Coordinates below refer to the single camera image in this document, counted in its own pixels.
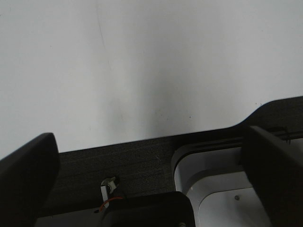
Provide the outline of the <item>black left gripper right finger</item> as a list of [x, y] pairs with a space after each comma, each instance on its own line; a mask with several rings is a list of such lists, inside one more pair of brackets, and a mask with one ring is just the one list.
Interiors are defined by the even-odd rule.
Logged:
[[303, 153], [268, 131], [250, 126], [241, 165], [274, 227], [303, 225]]

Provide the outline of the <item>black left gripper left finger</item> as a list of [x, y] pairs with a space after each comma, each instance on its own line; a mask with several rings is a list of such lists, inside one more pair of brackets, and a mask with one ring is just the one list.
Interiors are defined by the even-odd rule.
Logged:
[[0, 225], [33, 227], [60, 170], [53, 133], [43, 133], [0, 161]]

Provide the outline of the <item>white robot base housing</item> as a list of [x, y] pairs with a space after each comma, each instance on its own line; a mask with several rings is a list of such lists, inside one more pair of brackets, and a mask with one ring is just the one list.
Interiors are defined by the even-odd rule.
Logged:
[[240, 156], [240, 139], [187, 144], [174, 152], [175, 188], [189, 198], [197, 227], [272, 225]]

